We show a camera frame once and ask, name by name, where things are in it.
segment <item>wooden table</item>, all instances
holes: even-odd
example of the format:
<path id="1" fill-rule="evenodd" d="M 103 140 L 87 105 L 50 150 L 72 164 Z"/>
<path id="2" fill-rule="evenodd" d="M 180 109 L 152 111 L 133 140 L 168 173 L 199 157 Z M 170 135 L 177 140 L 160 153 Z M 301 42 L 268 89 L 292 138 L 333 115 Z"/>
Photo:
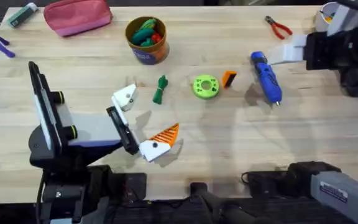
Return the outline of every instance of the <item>wooden table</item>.
<path id="1" fill-rule="evenodd" d="M 145 172 L 147 198 L 180 198 L 193 181 L 220 196 L 244 195 L 240 174 L 285 169 L 296 161 L 325 161 L 358 180 L 358 98 L 344 96 L 333 72 L 306 71 L 304 63 L 274 66 L 283 90 L 281 107 L 264 101 L 249 55 L 284 43 L 266 15 L 294 33 L 310 32 L 318 6 L 306 7 L 115 7 L 112 24 L 61 38 L 42 10 L 20 29 L 4 23 L 0 35 L 17 54 L 0 53 L 0 202 L 33 202 L 41 170 L 29 164 L 27 140 L 39 121 L 27 63 L 33 60 L 52 89 L 62 90 L 72 113 L 106 115 L 114 91 L 136 83 L 140 93 L 126 117 L 151 136 L 180 123 L 178 144 L 157 163 L 124 150 L 97 164 L 118 172 Z M 6 18 L 18 8 L 10 8 Z M 132 19 L 151 15 L 167 26 L 169 56 L 147 66 L 124 38 Z M 195 76 L 219 79 L 238 72 L 232 88 L 213 100 L 191 91 Z M 157 79 L 167 75 L 163 105 L 152 103 Z"/>

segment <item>red pliers handle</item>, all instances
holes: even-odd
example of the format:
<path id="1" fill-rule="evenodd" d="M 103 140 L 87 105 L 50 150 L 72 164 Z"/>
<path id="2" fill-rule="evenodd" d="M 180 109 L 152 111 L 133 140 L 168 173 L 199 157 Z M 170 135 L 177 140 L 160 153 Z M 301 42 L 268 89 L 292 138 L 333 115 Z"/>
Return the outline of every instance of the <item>red pliers handle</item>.
<path id="1" fill-rule="evenodd" d="M 284 30 L 285 32 L 287 32 L 288 34 L 292 35 L 292 31 L 290 30 L 290 28 L 286 27 L 283 24 L 277 23 L 270 16 L 266 16 L 265 20 L 272 26 L 273 32 L 278 38 L 280 38 L 282 40 L 285 38 L 283 35 L 281 35 L 281 33 L 279 33 L 278 28 L 280 28 L 280 29 Z"/>

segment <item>green cable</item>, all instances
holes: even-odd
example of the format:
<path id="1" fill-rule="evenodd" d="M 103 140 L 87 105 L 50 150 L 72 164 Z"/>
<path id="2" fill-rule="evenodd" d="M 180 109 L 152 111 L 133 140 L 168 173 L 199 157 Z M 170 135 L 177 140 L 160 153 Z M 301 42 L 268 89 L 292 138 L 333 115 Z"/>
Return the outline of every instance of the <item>green cable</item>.
<path id="1" fill-rule="evenodd" d="M 161 78 L 159 78 L 159 80 L 158 80 L 157 90 L 154 93 L 154 97 L 153 97 L 153 102 L 154 103 L 161 105 L 161 103 L 162 103 L 162 93 L 163 93 L 165 87 L 167 87 L 167 85 L 168 85 L 167 78 L 165 78 L 165 75 L 161 76 Z"/>

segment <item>pink pouch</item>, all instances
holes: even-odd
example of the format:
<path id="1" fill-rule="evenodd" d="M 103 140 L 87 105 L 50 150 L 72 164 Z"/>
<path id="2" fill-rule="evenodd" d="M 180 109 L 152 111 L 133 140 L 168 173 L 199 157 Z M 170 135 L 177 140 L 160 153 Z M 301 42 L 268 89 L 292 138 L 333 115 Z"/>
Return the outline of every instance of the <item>pink pouch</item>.
<path id="1" fill-rule="evenodd" d="M 44 18 L 60 36 L 77 34 L 111 22 L 105 0 L 62 0 L 45 7 Z"/>

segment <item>orange block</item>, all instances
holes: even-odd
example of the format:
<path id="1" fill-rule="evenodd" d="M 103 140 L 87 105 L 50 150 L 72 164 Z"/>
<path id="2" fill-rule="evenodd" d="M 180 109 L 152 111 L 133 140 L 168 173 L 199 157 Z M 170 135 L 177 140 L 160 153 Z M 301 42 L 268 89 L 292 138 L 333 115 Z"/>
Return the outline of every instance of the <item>orange block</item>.
<path id="1" fill-rule="evenodd" d="M 179 132 L 179 123 L 174 124 L 172 127 L 163 130 L 162 132 L 151 137 L 150 140 L 157 142 L 168 143 L 171 147 L 175 143 Z"/>
<path id="2" fill-rule="evenodd" d="M 222 77 L 222 83 L 224 88 L 228 88 L 236 77 L 237 72 L 235 71 L 226 71 Z"/>

